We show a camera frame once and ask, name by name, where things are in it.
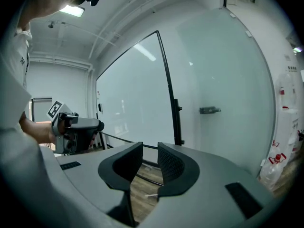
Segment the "black door frame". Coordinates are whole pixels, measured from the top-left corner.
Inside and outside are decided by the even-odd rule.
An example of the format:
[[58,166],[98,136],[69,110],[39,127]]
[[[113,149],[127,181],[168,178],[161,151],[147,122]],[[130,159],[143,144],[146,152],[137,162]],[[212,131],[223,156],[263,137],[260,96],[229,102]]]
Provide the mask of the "black door frame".
[[[117,59],[115,59],[102,73],[101,75],[114,63],[116,62],[116,60],[118,60],[123,54],[125,54],[127,51],[129,51],[131,48],[133,48],[136,44],[140,43],[141,41],[145,40],[146,38],[148,38],[151,35],[157,35],[160,47],[161,47],[161,54],[162,54],[162,59],[164,62],[164,66],[165,66],[165,72],[166,72],[166,77],[167,77],[167,82],[168,82],[168,90],[169,90],[169,96],[170,96],[170,103],[171,103],[171,111],[172,111],[172,119],[173,119],[173,131],[174,131],[174,143],[175,145],[182,145],[183,141],[181,140],[181,122],[180,122],[180,110],[181,107],[178,106],[178,101],[177,99],[174,100],[174,95],[173,95],[173,88],[172,88],[172,82],[171,82],[171,77],[170,77],[170,72],[169,72],[169,67],[168,67],[168,62],[167,62],[167,58],[166,58],[166,54],[165,54],[165,50],[162,44],[162,38],[161,35],[159,33],[159,31],[155,31],[151,34],[149,34],[148,36],[146,36],[145,38],[141,39],[140,41],[138,41],[137,43],[135,43],[133,46],[131,46],[130,48],[128,48],[127,50],[125,50]],[[96,84],[95,84],[95,95],[97,92],[97,80],[100,78],[100,76],[96,79]],[[98,105],[97,105],[97,97],[96,97],[96,109],[98,111]]]

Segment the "door frame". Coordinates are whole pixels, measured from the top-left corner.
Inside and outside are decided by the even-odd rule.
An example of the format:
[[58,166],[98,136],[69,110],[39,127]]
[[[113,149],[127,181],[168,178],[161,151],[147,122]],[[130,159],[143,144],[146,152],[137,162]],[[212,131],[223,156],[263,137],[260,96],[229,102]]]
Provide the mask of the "door frame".
[[[166,77],[167,77],[167,83],[168,83],[168,90],[169,90],[169,97],[170,97],[170,103],[171,103],[171,111],[172,111],[172,119],[173,119],[173,131],[174,131],[174,144],[175,145],[182,145],[182,140],[181,140],[181,122],[180,122],[180,108],[177,104],[178,101],[174,100],[174,95],[173,95],[173,88],[172,88],[172,82],[171,82],[171,77],[170,77],[170,71],[169,71],[169,66],[168,66],[168,61],[166,58],[165,50],[162,44],[162,38],[158,30],[155,32],[147,35],[145,38],[141,39],[140,41],[136,42],[134,45],[132,45],[130,48],[125,50],[117,59],[115,59],[96,79],[95,83],[95,95],[97,94],[97,80],[100,78],[100,76],[114,63],[116,60],[118,60],[122,55],[124,55],[127,51],[129,51],[131,48],[133,48],[136,44],[140,43],[141,41],[145,40],[151,35],[157,35],[158,42],[160,44],[161,48],[161,54],[162,54],[162,59],[164,62],[165,66],[165,72],[166,72]],[[96,115],[98,116],[98,105],[97,105],[97,97],[96,97],[96,110],[97,113]]]
[[35,97],[31,98],[31,119],[33,122],[35,121],[35,114],[34,114],[34,109],[35,109],[35,102],[38,101],[50,101],[52,102],[53,98],[52,97]]

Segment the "glass door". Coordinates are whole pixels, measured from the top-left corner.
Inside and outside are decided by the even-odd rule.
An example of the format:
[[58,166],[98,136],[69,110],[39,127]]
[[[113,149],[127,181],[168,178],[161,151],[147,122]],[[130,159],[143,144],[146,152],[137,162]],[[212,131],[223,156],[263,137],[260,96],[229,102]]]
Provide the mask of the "glass door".
[[227,9],[188,20],[177,32],[195,85],[200,149],[258,175],[275,123],[273,85],[262,52]]

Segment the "ceiling light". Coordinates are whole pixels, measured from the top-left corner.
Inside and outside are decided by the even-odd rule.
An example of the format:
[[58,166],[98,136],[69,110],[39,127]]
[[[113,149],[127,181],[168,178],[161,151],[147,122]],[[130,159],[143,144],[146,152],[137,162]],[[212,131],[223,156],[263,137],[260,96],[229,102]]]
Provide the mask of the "ceiling light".
[[81,7],[71,7],[71,6],[67,5],[64,9],[62,9],[60,11],[77,16],[77,17],[81,17],[81,15],[84,13],[85,9],[83,9]]
[[156,60],[156,57],[153,56],[146,48],[144,48],[142,45],[140,44],[136,44],[134,46],[134,48],[138,51],[140,51],[141,53],[143,53],[147,58],[149,58],[152,62],[154,62]]
[[296,51],[296,52],[301,52],[302,49],[301,49],[300,47],[296,47],[296,48],[294,48],[294,51]]

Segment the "ceiling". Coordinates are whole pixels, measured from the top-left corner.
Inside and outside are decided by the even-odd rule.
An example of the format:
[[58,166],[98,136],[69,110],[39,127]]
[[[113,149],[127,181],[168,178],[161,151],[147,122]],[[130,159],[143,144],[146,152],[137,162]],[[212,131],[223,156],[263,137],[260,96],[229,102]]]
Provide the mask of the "ceiling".
[[93,63],[115,46],[134,23],[173,3],[185,0],[100,0],[85,2],[82,17],[58,12],[31,22],[31,57],[56,56]]

